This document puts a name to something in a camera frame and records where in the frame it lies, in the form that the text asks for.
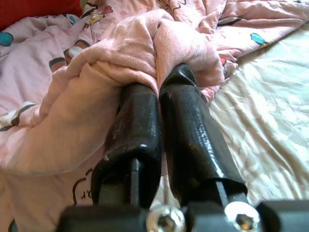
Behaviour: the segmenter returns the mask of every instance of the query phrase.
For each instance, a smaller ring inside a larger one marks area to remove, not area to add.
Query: wrinkled fabric
[[[32,199],[44,179],[50,195],[42,199],[53,189],[63,199],[48,213],[46,204],[14,200],[13,211],[31,215],[18,215],[19,227],[55,226],[72,202],[55,178],[74,173],[66,182],[74,185],[95,166],[123,86],[139,82],[158,94],[171,69],[187,63],[210,102],[239,57],[308,19],[308,1],[97,0],[81,19],[26,18],[0,32],[0,167],[13,192]]]

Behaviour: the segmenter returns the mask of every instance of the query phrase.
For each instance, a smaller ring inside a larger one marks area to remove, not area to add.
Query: pink blanket
[[[187,63],[211,101],[239,57],[309,20],[309,2],[292,0],[97,0],[85,9],[81,19],[26,18],[0,32],[0,167],[24,193],[12,205],[25,231],[52,230],[72,202],[68,189],[58,192],[66,200],[47,216],[24,203],[35,194],[25,186],[55,186],[68,171],[73,183],[95,166],[123,86],[158,93]],[[34,175],[44,177],[27,182]]]

